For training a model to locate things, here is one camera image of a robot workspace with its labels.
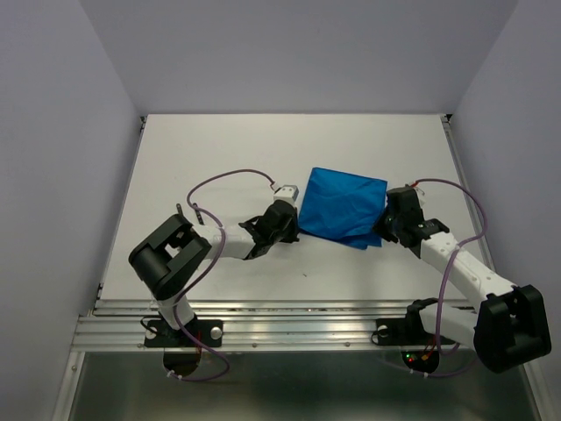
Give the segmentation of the blue satin napkin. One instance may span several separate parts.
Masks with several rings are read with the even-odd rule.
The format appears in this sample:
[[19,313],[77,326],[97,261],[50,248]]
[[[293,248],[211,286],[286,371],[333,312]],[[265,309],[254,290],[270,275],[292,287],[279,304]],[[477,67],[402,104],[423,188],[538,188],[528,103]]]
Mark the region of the blue satin napkin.
[[385,180],[315,167],[302,199],[300,230],[358,250],[380,247],[373,225],[385,209],[386,192]]

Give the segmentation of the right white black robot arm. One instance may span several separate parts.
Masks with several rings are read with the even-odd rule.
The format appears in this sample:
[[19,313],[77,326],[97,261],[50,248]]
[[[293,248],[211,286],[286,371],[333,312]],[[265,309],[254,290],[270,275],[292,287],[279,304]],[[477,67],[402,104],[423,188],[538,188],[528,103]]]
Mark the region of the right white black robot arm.
[[377,319],[371,341],[402,347],[407,367],[425,375],[434,373],[442,346],[450,343],[472,349],[494,373],[549,354],[550,329],[539,290],[512,283],[474,257],[445,224],[424,216],[420,195],[415,185],[390,189],[373,231],[436,269],[442,287],[453,285],[471,309],[444,303],[441,289],[436,297],[415,300],[402,318]]

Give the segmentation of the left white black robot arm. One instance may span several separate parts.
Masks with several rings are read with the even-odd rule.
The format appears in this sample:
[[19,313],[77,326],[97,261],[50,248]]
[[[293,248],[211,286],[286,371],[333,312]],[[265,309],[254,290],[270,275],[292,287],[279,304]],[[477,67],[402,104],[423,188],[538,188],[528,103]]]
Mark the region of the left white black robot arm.
[[279,242],[297,240],[296,207],[276,199],[263,215],[229,227],[193,225],[173,214],[131,251],[128,261],[157,303],[165,335],[184,346],[194,338],[196,319],[186,290],[203,261],[213,267],[221,258],[253,260]]

